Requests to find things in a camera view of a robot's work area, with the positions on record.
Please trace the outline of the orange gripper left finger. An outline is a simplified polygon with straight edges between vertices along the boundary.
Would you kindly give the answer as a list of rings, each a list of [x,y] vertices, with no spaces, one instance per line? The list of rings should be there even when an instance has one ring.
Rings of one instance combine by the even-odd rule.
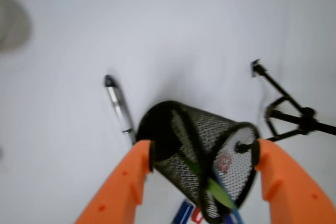
[[[146,175],[153,171],[154,143],[138,141],[91,199],[75,223],[134,223]]]

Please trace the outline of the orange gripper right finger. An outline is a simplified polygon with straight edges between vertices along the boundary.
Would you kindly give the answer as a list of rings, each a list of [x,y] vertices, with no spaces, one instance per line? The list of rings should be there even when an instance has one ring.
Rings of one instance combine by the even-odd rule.
[[[261,174],[271,223],[335,223],[335,208],[310,175],[270,140],[253,143],[253,167]]]

